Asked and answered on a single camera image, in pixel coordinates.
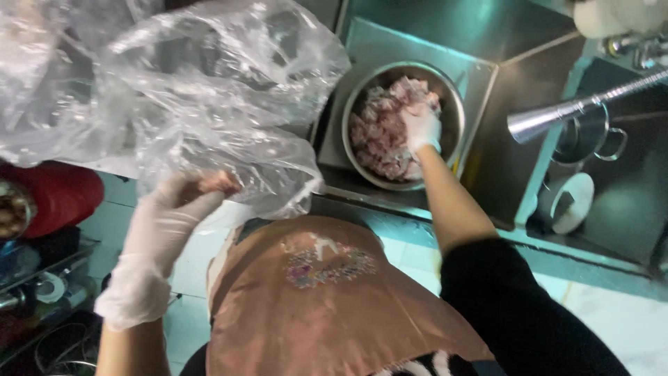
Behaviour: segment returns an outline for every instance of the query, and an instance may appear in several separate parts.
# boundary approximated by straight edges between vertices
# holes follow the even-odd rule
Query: disposable glove
[[[223,175],[232,179],[229,184],[206,184],[220,176],[212,171],[182,171],[140,200],[109,287],[95,304],[95,312],[112,330],[155,321],[165,314],[170,293],[167,278],[190,234],[240,188],[231,175]],[[202,189],[220,190],[203,193]]]
[[[418,160],[418,149],[424,145],[433,145],[441,152],[441,122],[426,103],[406,106],[401,118],[406,124],[406,145],[415,160]]]

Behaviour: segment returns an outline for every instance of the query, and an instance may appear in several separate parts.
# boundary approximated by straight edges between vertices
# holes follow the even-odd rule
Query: red container
[[[37,206],[37,215],[22,238],[77,225],[104,199],[104,184],[95,171],[65,163],[47,161],[30,169],[2,165],[0,176],[24,186]]]

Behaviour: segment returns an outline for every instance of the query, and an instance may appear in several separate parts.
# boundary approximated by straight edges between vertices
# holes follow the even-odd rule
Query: stainless steel bowl
[[[423,189],[424,182],[416,180],[398,183],[362,167],[357,162],[353,153],[353,147],[350,145],[348,118],[352,112],[360,114],[367,100],[369,89],[377,86],[387,89],[395,81],[404,76],[418,80],[427,80],[429,82],[429,90],[435,92],[441,98],[442,112],[440,120],[443,124],[440,140],[441,156],[443,156],[443,159],[451,167],[457,159],[455,150],[457,150],[462,139],[462,133],[464,132],[464,107],[462,106],[462,98],[455,84],[443,72],[421,62],[396,62],[370,72],[352,91],[343,109],[341,124],[343,146],[345,147],[345,153],[360,175],[374,185],[392,191]]]

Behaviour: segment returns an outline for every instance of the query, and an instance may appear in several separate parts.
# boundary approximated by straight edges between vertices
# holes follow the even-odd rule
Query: stainless steel pot
[[[621,134],[613,153],[600,153],[611,133]],[[590,112],[566,123],[552,160],[562,165],[576,165],[593,156],[602,161],[616,161],[626,148],[629,135],[619,128],[610,128],[610,114],[603,104],[599,111]]]
[[[443,125],[441,132],[441,156],[452,167],[457,159],[455,150],[458,150],[459,143],[464,133],[464,107],[462,106],[462,97],[457,91],[455,84],[441,71],[421,62],[395,62],[382,66],[370,72],[352,91],[350,98],[345,104],[342,118],[342,137],[345,153],[348,155],[351,163],[369,182],[378,187],[392,191],[411,191],[423,189],[422,180],[398,183],[390,181],[385,177],[362,167],[355,158],[353,147],[350,145],[350,132],[348,127],[348,118],[352,112],[360,114],[367,100],[369,89],[381,86],[384,89],[389,88],[395,81],[401,77],[416,78],[418,80],[427,80],[429,89],[441,98],[441,116]]]

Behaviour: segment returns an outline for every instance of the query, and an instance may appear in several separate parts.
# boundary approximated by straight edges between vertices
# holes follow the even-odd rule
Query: black shirt
[[[452,250],[443,260],[441,285],[441,298],[476,329],[509,376],[629,374],[589,328],[536,283],[524,258],[504,240]],[[204,376],[205,357],[206,345],[181,376]],[[429,355],[416,359],[428,369],[430,360]],[[503,372],[489,364],[471,367],[461,358],[450,365],[452,375]]]

